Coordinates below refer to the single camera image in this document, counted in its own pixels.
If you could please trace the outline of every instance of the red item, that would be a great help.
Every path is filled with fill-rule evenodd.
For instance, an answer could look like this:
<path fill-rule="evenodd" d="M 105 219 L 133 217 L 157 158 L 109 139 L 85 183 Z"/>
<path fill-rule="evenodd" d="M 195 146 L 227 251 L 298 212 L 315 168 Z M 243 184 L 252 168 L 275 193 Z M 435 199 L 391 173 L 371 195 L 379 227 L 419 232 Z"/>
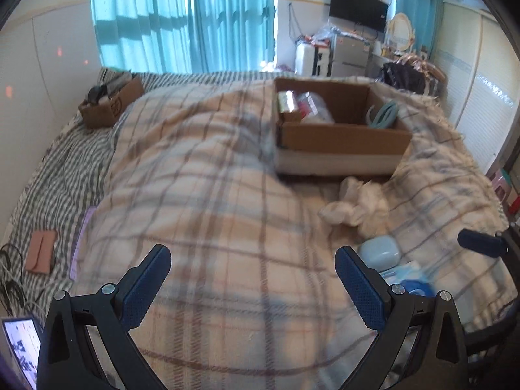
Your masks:
<path fill-rule="evenodd" d="M 515 215 L 520 209 L 520 196 L 518 196 L 509 207 L 509 214 Z"/>

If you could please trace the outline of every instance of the laptop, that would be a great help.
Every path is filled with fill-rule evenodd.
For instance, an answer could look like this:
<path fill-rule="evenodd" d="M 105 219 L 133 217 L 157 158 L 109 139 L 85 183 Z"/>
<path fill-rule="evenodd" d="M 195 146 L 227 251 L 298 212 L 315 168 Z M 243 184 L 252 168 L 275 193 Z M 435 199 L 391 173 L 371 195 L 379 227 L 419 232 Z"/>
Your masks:
<path fill-rule="evenodd" d="M 2 318 L 2 327 L 11 353 L 33 390 L 36 390 L 36 372 L 42 330 L 33 317 Z"/>

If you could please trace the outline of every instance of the crumpled white tissue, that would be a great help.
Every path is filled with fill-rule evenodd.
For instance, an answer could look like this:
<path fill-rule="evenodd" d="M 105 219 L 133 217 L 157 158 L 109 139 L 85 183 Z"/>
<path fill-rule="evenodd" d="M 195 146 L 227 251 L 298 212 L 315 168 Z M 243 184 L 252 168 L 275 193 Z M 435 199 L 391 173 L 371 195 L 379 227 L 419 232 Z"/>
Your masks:
<path fill-rule="evenodd" d="M 332 226 L 357 227 L 358 234 L 369 239 L 385 234 L 388 213 L 388 201 L 379 183 L 363 184 L 355 177 L 347 177 L 341 182 L 340 200 L 322 208 L 319 216 Z"/>

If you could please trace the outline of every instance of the cardboard box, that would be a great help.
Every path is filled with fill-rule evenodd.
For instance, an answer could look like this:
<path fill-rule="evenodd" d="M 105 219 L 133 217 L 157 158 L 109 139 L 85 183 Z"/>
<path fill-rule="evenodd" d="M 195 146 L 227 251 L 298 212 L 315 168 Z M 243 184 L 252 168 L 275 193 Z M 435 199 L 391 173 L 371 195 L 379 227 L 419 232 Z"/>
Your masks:
<path fill-rule="evenodd" d="M 126 108 L 144 93 L 141 79 L 135 77 L 109 101 L 100 105 L 87 106 L 85 100 L 78 107 L 78 110 L 83 117 L 85 126 L 89 129 L 113 127 Z"/>
<path fill-rule="evenodd" d="M 398 118 L 390 129 L 371 129 L 365 116 L 370 106 L 387 101 L 375 84 L 322 80 L 275 79 L 275 166 L 278 173 L 304 176 L 392 175 L 412 133 Z M 336 124 L 301 124 L 298 116 L 280 113 L 281 91 L 316 92 Z"/>

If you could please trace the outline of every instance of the television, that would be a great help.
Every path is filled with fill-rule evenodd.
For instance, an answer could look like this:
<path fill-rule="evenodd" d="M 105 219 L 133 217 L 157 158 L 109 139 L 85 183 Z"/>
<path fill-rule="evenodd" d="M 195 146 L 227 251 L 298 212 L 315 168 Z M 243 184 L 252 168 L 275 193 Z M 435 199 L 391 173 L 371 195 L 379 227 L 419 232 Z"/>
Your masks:
<path fill-rule="evenodd" d="M 350 20 L 379 32 L 386 27 L 388 4 L 379 0 L 330 0 L 329 16 Z"/>

